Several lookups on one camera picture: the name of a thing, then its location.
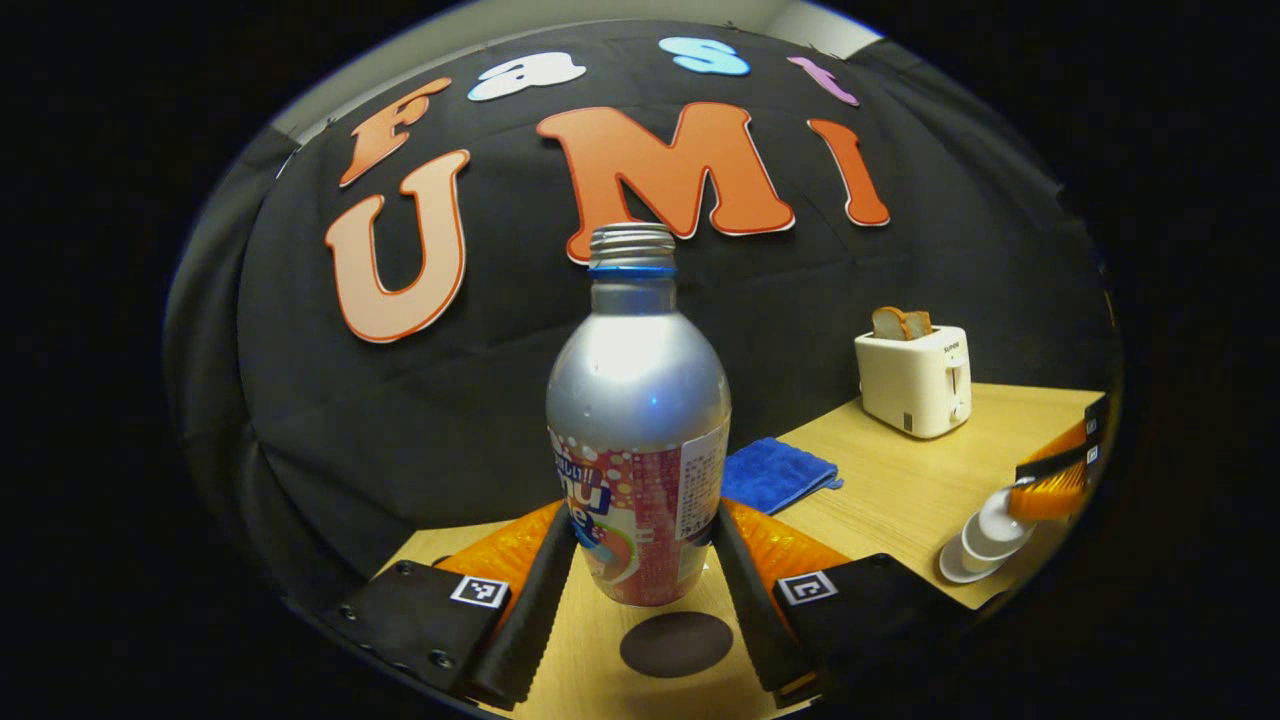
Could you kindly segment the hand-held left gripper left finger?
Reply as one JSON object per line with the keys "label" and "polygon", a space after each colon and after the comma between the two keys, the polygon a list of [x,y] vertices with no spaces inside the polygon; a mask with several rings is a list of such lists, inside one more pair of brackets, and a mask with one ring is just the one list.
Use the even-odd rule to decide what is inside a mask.
{"label": "hand-held left gripper left finger", "polygon": [[323,623],[420,684],[512,710],[529,697],[576,546],[556,501],[436,565],[393,562]]}

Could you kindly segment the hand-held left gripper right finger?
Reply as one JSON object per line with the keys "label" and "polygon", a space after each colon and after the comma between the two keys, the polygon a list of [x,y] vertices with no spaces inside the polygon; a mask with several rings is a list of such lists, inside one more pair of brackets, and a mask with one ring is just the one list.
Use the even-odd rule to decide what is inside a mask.
{"label": "hand-held left gripper right finger", "polygon": [[748,656],[781,706],[916,688],[977,616],[888,553],[850,559],[730,498],[712,542]]}

